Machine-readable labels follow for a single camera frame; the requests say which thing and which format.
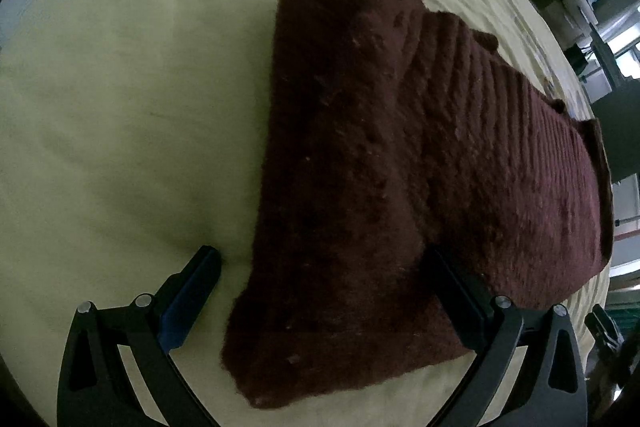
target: blue gripper pad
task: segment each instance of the blue gripper pad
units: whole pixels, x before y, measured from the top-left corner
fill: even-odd
[[[158,290],[156,297],[175,293],[159,315],[157,338],[165,354],[184,343],[218,283],[221,270],[220,252],[212,247],[201,247],[184,270],[169,277]]]

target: bed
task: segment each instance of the bed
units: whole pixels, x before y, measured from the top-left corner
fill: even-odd
[[[182,375],[223,426],[422,426],[467,355],[359,391],[252,409],[220,365],[227,317],[250,272],[278,0],[34,0],[0,55],[0,353],[55,425],[76,306],[155,292],[200,245],[220,283],[184,347]],[[577,78],[528,0],[424,0],[495,34],[531,83],[592,118]],[[584,316],[608,269],[567,302],[583,360]],[[159,412],[131,367],[145,410]],[[518,352],[485,419],[513,385]]]

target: metal bolt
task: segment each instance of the metal bolt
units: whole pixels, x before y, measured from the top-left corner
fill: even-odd
[[[496,306],[498,306],[498,308],[502,308],[503,310],[505,310],[507,308],[510,308],[513,303],[511,302],[510,298],[504,295],[498,295],[495,298],[495,304]]]
[[[143,293],[136,297],[136,306],[138,308],[146,308],[153,301],[153,297],[148,293]]]
[[[78,304],[78,313],[88,313],[91,309],[91,301],[84,301]]]
[[[564,316],[566,316],[568,311],[566,310],[566,308],[564,306],[562,306],[562,304],[556,304],[554,306],[554,313],[556,315],[559,315],[560,317],[564,317]]]

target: brown knitted sweater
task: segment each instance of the brown knitted sweater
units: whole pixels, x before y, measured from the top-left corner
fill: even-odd
[[[253,406],[462,355],[427,245],[533,309],[607,264],[598,124],[497,47],[422,0],[280,0],[253,270],[222,353]]]

